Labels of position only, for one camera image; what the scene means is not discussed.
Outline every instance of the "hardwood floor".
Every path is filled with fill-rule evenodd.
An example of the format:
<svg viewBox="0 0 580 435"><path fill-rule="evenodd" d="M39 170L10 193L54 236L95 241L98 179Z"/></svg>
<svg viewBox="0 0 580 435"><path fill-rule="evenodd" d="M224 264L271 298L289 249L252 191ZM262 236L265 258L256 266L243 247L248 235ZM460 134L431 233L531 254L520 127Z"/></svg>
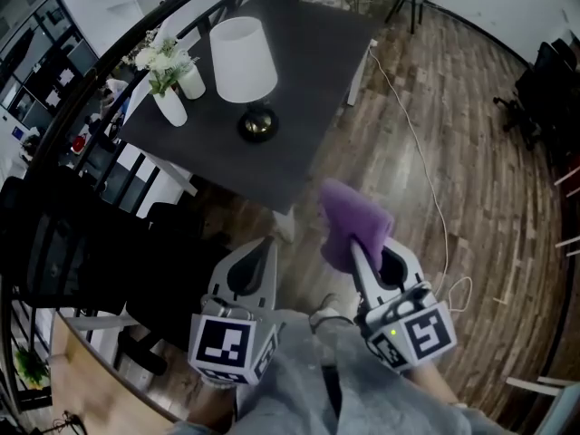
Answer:
<svg viewBox="0 0 580 435"><path fill-rule="evenodd" d="M371 13L386 15L386 4ZM426 8L423 24L409 34L410 11L396 14L373 49L409 112L428 163L449 231L445 278L443 230L421 157L394 94L369 58L356 105L337 114L295 205L292 245L278 240L278 306L312 312L329 292L354 315L358 296L348 275L334 272L320 256L326 230L318 216L323 179L334 177L392 213L394 237L418 256L428 280L443 287L473 279L465 313L454 313L459 345L439 368L460 399L491 418L520 396L508 376L534 380L551 344L563 301L560 196L541 147L527 151L518 131L505 133L494 96L511 96L523 66L483 35ZM207 216L207 235L224 231L233 247L273 231L271 213L257 204L206 186L184 204ZM458 285L452 303L461 308L468 286ZM166 346L166 375L148 392L178 416L198 390L184 353ZM123 371L131 374L131 364ZM139 378L140 371L133 375Z"/></svg>

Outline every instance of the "white flower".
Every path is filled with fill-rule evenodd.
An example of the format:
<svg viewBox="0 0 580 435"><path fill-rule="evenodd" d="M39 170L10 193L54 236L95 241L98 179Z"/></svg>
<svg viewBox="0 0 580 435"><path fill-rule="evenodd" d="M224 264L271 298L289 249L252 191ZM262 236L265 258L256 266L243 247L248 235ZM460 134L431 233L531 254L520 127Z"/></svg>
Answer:
<svg viewBox="0 0 580 435"><path fill-rule="evenodd" d="M137 56L135 57L135 66L137 66L139 70L149 68L150 64L157 56L157 52L154 49L145 47L137 53Z"/></svg>
<svg viewBox="0 0 580 435"><path fill-rule="evenodd" d="M163 73L173 66L173 60L164 53L157 53L149 62L149 68L158 73Z"/></svg>
<svg viewBox="0 0 580 435"><path fill-rule="evenodd" d="M179 67L183 73L188 73L193 69L194 61L185 50L179 50L171 58L173 65Z"/></svg>

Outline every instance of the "white cable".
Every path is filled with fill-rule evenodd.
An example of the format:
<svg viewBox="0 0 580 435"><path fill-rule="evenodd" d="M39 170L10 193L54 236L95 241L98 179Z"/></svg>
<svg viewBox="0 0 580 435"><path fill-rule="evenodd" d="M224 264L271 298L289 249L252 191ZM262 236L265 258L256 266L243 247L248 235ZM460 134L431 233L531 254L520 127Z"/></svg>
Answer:
<svg viewBox="0 0 580 435"><path fill-rule="evenodd" d="M439 201L437 201L437 195L435 195L435 188L433 187L433 182L431 182L431 178L429 177L429 170L427 169L427 161L425 160L425 155L423 155L423 150L421 149L421 144L419 143L419 137L417 137L417 134L415 133L415 129L413 128L413 125L411 123L411 118L409 117L409 113L407 112L407 110L405 110L405 107L402 105L401 99L399 98L399 94L392 86L391 81L389 80L389 76L387 75L387 73L385 71L382 70L381 62L377 59L376 56L374 56L372 54L372 51L370 48L369 48L369 55L374 59L375 62L377 62L377 65L379 66L379 69L381 70L382 75L387 80L389 87L391 87L392 92L395 94L395 97L397 98L397 102L399 103L399 106L401 106L401 109L403 110L403 112L405 113L405 116L407 117L407 122L409 123L409 128L411 129L413 137L415 138L415 143L417 144L417 151L419 152L420 158L423 161L423 168L425 169L425 176L427 177L427 181L429 182L429 185L431 187L431 194L433 195L433 201L435 202L435 208L437 208L437 211L439 212L439 215L441 218L441 223L443 224L443 236L445 238L445 267L443 268L443 277L441 278L441 282L440 282L439 286L437 287L437 291L435 292L435 296L437 296L439 294L441 288L443 287L443 284L445 283L445 275L447 274L447 267L449 265L449 260L450 260L449 243L447 240L447 238L448 238L447 225L445 224L445 218L443 217L443 213L441 212L441 208L439 206ZM468 299L466 300L465 306L463 306L463 308L453 309L451 307L451 292L453 291L453 289L457 285L459 285L464 280L469 280ZM451 286L451 288L449 289L449 311L452 313L453 312L463 313L469 306L469 300L471 299L471 291L472 290L473 290L473 280L471 279L471 277L462 277L455 284L453 284Z"/></svg>

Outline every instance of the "flower vase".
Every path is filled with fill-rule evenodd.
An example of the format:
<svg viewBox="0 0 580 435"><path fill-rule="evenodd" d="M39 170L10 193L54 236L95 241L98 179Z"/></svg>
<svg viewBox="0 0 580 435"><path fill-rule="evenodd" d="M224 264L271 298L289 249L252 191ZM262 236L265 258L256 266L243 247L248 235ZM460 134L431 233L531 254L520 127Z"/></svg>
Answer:
<svg viewBox="0 0 580 435"><path fill-rule="evenodd" d="M178 82L183 93L190 100L198 99L206 91L206 84L203 83L203 79L201 79L201 75L195 65L191 70L183 74Z"/></svg>
<svg viewBox="0 0 580 435"><path fill-rule="evenodd" d="M171 87L165 91L165 95L161 96L155 93L153 98L163 115L175 127L182 126L188 120L188 114L183 107L183 103Z"/></svg>

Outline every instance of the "purple towel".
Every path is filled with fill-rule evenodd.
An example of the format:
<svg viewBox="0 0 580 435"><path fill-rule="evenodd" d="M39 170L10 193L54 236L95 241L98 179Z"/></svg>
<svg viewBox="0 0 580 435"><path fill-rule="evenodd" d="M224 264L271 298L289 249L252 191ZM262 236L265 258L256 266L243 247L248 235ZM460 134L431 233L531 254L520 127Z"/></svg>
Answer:
<svg viewBox="0 0 580 435"><path fill-rule="evenodd" d="M335 179L323 182L320 202L330 225L328 239L321 251L334 269L353 273L350 239L361 242L369 253L374 267L382 265L382 246L392 232L393 217L379 205Z"/></svg>

